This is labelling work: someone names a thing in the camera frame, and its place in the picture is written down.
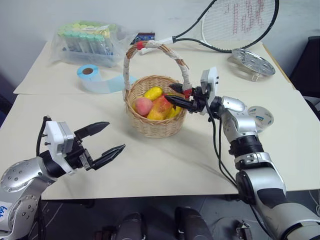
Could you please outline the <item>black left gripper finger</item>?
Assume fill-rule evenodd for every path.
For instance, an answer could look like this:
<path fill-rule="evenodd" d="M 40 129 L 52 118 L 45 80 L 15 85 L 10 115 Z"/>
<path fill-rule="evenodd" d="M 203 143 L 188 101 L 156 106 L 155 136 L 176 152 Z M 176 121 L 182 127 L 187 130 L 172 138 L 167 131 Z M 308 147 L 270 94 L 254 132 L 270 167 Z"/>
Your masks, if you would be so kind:
<path fill-rule="evenodd" d="M 126 145 L 122 144 L 104 152 L 100 158 L 93 162 L 93 169 L 98 170 L 106 164 L 112 162 L 124 150 L 125 147 Z"/>
<path fill-rule="evenodd" d="M 81 141 L 82 139 L 93 136 L 99 132 L 101 132 L 104 128 L 106 128 L 110 123 L 107 121 L 95 122 L 85 127 L 82 127 L 74 132 L 77 140 Z"/>

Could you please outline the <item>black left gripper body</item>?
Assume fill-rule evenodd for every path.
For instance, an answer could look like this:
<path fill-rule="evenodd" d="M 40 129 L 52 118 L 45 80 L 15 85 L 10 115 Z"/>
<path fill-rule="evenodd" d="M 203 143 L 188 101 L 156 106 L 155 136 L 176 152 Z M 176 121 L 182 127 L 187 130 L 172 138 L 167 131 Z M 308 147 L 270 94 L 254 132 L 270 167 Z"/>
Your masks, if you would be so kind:
<path fill-rule="evenodd" d="M 66 154 L 65 160 L 73 170 L 84 168 L 88 171 L 94 168 L 94 161 L 91 155 L 83 147 L 82 140 L 77 136 L 74 137 L 72 149 Z"/>

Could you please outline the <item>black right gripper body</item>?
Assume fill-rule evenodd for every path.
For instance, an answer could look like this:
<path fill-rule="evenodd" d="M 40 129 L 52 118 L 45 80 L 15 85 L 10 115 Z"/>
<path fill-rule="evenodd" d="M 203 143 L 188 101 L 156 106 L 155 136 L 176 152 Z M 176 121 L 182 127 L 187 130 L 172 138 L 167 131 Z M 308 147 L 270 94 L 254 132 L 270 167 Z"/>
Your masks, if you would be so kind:
<path fill-rule="evenodd" d="M 208 99 L 210 96 L 210 93 L 205 90 L 203 93 L 203 90 L 200 86 L 197 86 L 196 88 L 192 89 L 192 100 L 191 102 L 191 109 L 188 110 L 190 113 L 200 113 L 200 114 L 206 114 L 207 108 L 206 104 L 208 103 Z"/>

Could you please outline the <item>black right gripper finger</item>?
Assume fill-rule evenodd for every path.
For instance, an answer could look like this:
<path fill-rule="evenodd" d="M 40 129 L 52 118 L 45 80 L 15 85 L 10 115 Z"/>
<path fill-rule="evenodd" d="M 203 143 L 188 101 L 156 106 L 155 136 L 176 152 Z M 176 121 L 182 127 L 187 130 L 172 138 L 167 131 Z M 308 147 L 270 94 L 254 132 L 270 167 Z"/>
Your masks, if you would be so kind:
<path fill-rule="evenodd" d="M 193 104 L 189 100 L 185 100 L 182 97 L 176 96 L 176 95 L 165 95 L 165 99 L 170 102 L 171 104 L 181 107 L 183 109 L 186 109 L 188 111 L 191 111 L 193 108 Z"/>
<path fill-rule="evenodd" d="M 172 84 L 169 85 L 169 87 L 173 91 L 175 91 L 175 92 L 177 92 L 179 94 L 183 94 L 184 93 L 183 84 L 181 84 L 181 83 L 172 83 Z"/>

